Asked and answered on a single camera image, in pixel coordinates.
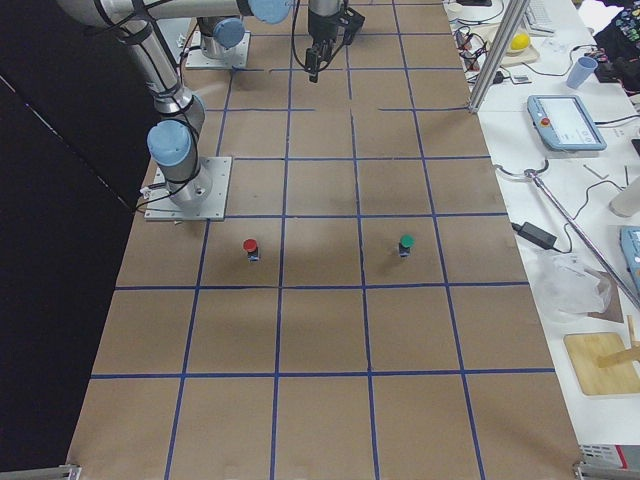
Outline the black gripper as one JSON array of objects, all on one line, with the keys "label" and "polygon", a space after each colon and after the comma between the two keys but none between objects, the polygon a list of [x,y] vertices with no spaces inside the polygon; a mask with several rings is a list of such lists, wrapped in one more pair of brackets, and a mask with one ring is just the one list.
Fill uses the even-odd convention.
[{"label": "black gripper", "polygon": [[334,51],[350,44],[350,13],[323,16],[309,12],[307,26],[312,45],[306,49],[305,71],[309,81],[317,83],[319,70],[331,62]]}]

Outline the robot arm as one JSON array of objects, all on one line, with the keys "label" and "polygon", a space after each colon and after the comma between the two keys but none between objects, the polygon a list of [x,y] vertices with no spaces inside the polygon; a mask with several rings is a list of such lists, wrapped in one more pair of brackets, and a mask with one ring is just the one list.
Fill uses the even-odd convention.
[{"label": "robot arm", "polygon": [[[297,14],[298,10],[294,9],[291,50],[309,80],[316,83],[320,72],[331,65],[337,53],[353,42],[364,18],[345,5],[329,16],[309,10],[307,25],[313,43],[305,52],[305,60],[301,61],[295,48]],[[199,44],[190,47],[188,53],[198,51],[194,58],[204,61],[203,68],[234,70],[245,66],[250,33],[239,17],[199,17],[197,24]]]},{"label": "robot arm", "polygon": [[149,152],[167,190],[156,201],[195,213],[211,196],[213,186],[197,150],[205,107],[180,78],[179,64],[157,21],[202,18],[211,23],[209,32],[214,33],[221,21],[238,22],[242,16],[277,24],[287,17],[289,6],[284,1],[60,1],[58,5],[91,33],[112,32],[128,49],[162,118],[147,135]]}]

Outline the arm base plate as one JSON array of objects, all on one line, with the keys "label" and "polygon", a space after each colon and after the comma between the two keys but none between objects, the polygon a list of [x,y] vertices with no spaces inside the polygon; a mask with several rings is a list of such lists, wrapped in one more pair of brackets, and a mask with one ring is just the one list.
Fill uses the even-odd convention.
[{"label": "arm base plate", "polygon": [[224,220],[232,158],[200,157],[199,161],[198,176],[170,197],[164,175],[156,168],[154,182],[160,187],[149,192],[149,204],[143,206],[147,221]]},{"label": "arm base plate", "polygon": [[215,40],[201,40],[196,31],[186,59],[186,68],[192,70],[244,69],[248,60],[251,33],[246,31],[243,39],[234,47],[225,48]]}]

